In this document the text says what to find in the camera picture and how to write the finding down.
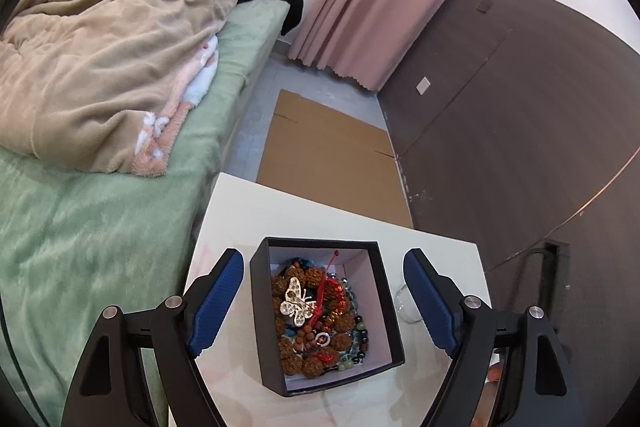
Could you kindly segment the person's right hand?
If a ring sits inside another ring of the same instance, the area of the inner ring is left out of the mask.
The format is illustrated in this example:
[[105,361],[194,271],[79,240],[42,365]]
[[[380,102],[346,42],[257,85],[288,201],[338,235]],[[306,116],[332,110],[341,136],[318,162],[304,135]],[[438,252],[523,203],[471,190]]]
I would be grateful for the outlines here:
[[487,427],[492,409],[494,408],[496,396],[499,387],[499,381],[502,374],[503,364],[498,362],[489,367],[486,381],[482,394],[480,395],[480,401],[478,401],[474,418],[472,420],[472,427]]

